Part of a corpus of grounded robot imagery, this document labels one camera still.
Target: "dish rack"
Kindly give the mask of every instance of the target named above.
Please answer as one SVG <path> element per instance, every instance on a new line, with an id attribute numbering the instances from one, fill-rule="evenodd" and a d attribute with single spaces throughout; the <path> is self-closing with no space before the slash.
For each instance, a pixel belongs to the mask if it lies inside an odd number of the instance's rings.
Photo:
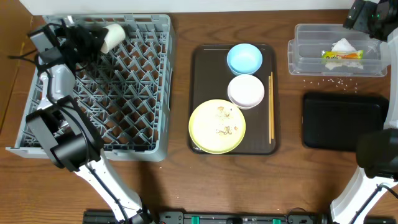
<path id="1" fill-rule="evenodd" d="M 46 23 L 98 29 L 120 24 L 126 39 L 76 73 L 73 97 L 102 135 L 108 159 L 161 161 L 167 155 L 175 33 L 167 15 L 44 16 Z M 25 123 L 40 103 L 37 71 L 14 147 L 25 158 L 48 158 Z"/>

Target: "plastic bin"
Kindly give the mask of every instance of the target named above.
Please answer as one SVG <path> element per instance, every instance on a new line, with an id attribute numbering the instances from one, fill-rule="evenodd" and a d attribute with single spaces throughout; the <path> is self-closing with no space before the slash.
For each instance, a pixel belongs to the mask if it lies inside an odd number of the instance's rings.
<path id="1" fill-rule="evenodd" d="M 363 69 L 355 67 L 326 68 L 322 51 L 330 51 L 333 43 L 346 38 L 356 50 L 364 50 L 363 59 L 328 59 L 327 62 L 341 63 L 349 60 L 359 62 Z M 288 63 L 292 75 L 328 75 L 383 77 L 391 64 L 387 43 L 371 39 L 369 35 L 343 28 L 341 24 L 299 24 L 295 28 L 295 39 L 289 41 Z"/>
<path id="2" fill-rule="evenodd" d="M 47 23 L 98 28 L 118 23 L 126 40 L 77 74 L 74 98 L 105 140 L 112 160 L 161 161 L 167 155 L 175 33 L 167 15 L 44 16 Z M 42 82 L 33 76 L 14 147 L 26 158 L 48 158 L 25 123 L 40 103 Z"/>

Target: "wooden chopstick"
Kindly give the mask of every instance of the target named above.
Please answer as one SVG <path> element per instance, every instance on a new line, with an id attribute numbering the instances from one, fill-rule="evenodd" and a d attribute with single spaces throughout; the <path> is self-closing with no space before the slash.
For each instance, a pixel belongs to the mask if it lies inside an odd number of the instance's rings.
<path id="1" fill-rule="evenodd" d="M 268 133 L 269 133 L 269 144 L 271 144 L 271 137 L 272 137 L 272 120 L 271 120 L 271 77 L 268 77 Z"/>
<path id="2" fill-rule="evenodd" d="M 275 137 L 274 124 L 274 74 L 271 72 L 271 139 Z"/>

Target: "wooden table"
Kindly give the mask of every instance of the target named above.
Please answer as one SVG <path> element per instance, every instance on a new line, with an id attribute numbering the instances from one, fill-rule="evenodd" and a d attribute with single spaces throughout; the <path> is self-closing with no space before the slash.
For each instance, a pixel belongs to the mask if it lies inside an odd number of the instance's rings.
<path id="1" fill-rule="evenodd" d="M 309 90 L 382 93 L 385 78 L 301 77 L 287 69 L 287 42 L 300 23 L 343 23 L 348 11 L 279 11 L 172 14 L 177 63 L 172 80 L 169 154 L 162 162 L 111 162 L 123 180 L 155 210 L 188 212 L 287 213 L 293 207 L 327 210 L 356 169 L 355 154 L 302 146 L 302 96 Z M 282 139 L 272 156 L 199 156 L 187 147 L 191 55 L 201 44 L 242 42 L 271 45 L 277 57 Z M 24 159 L 4 150 L 13 146 L 33 69 L 22 67 L 0 135 L 0 223 L 81 223 L 83 211 L 108 209 L 84 181 L 49 160 Z M 373 215 L 395 215 L 397 201 L 385 194 Z"/>

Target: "yellow plate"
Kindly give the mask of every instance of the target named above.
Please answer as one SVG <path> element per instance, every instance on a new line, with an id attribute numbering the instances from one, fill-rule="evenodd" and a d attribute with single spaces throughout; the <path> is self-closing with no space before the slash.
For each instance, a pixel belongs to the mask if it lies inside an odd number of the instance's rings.
<path id="1" fill-rule="evenodd" d="M 188 129 L 192 141 L 201 150 L 222 154 L 241 143 L 246 122 L 234 104 L 226 100 L 209 100 L 193 111 Z"/>

